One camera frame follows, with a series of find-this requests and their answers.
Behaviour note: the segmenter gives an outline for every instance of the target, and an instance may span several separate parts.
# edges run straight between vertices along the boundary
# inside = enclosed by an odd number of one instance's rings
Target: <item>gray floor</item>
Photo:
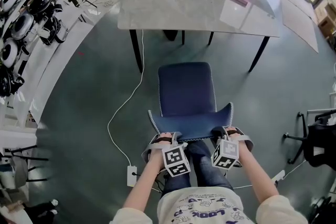
[[[38,156],[50,162],[32,173],[49,181],[30,183],[32,205],[56,198],[60,202],[55,223],[108,223],[122,206],[130,188],[126,186],[127,160],[111,143],[107,123],[115,110],[139,83],[129,32],[117,29],[119,4],[98,22],[72,56],[59,78],[42,115],[38,130]],[[281,9],[276,7],[281,19]],[[133,99],[110,125],[117,144],[129,155],[140,172],[141,152],[155,134],[147,116],[159,113],[157,70],[176,62],[206,61],[212,66],[217,106],[232,101],[233,124],[255,142],[253,153],[270,176],[287,164],[299,147],[296,141],[281,140],[284,132],[301,135],[298,111],[329,107],[335,52],[316,27],[319,54],[285,26],[281,37],[271,38],[251,74],[247,70],[262,37],[181,32],[167,41],[161,31],[144,31],[144,81]],[[313,168],[304,163],[279,183],[278,189],[292,205],[307,215],[314,198],[325,195],[335,172],[327,166]],[[241,168],[232,169],[233,186],[249,184]],[[245,213],[255,219],[257,200],[251,188],[238,189]],[[157,222],[160,195],[152,192],[146,213]]]

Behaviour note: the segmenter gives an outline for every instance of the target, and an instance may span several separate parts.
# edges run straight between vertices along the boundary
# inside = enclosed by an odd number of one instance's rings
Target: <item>marble table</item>
[[[251,72],[270,37],[279,37],[278,22],[268,0],[123,0],[118,28],[131,34],[140,72],[142,60],[136,29],[201,30],[264,36],[252,62]]]

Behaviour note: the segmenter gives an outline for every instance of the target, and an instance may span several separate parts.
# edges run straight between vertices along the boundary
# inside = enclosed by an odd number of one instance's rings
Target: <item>cardboard box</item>
[[[315,9],[315,14],[316,14],[316,18],[317,18],[318,23],[322,22],[327,16],[327,12],[324,9],[324,6],[318,6]]]
[[[325,6],[324,10],[333,21],[336,21],[336,12],[333,5],[328,4],[327,6]]]
[[[332,36],[332,33],[336,29],[335,22],[328,15],[319,23],[318,26],[325,38]]]

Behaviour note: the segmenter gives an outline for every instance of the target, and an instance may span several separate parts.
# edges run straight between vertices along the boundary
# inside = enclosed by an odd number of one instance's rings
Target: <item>jeans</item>
[[[25,207],[25,211],[33,224],[51,224],[54,220],[54,213],[50,210],[55,206],[51,202],[39,204],[33,207]]]
[[[193,160],[199,187],[223,187],[233,190],[220,170],[212,166],[210,151],[203,141],[191,142],[185,150],[185,155],[188,160],[190,160],[190,157]],[[175,177],[169,176],[161,197],[174,190],[189,187],[191,187],[189,173]]]

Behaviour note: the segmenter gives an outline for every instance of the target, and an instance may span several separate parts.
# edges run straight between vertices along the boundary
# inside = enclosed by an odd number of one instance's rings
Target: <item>person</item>
[[[233,127],[228,127],[231,137],[239,136]],[[160,137],[171,137],[163,133]],[[192,157],[198,187],[191,187],[189,173],[169,177],[158,204],[159,224],[252,224],[244,214],[240,197],[231,184],[211,164],[211,154],[203,141],[191,142],[186,156]],[[257,196],[260,206],[257,210],[258,224],[308,224],[303,215],[296,212],[289,200],[279,195],[273,181],[258,164],[244,141],[239,141],[241,162]],[[128,195],[123,208],[119,209],[111,224],[152,223],[144,213],[154,180],[164,167],[161,150],[153,150],[138,182]]]
[[[52,200],[28,207],[22,201],[0,208],[0,223],[8,224],[52,224],[55,215],[58,213],[55,209],[58,200]]]

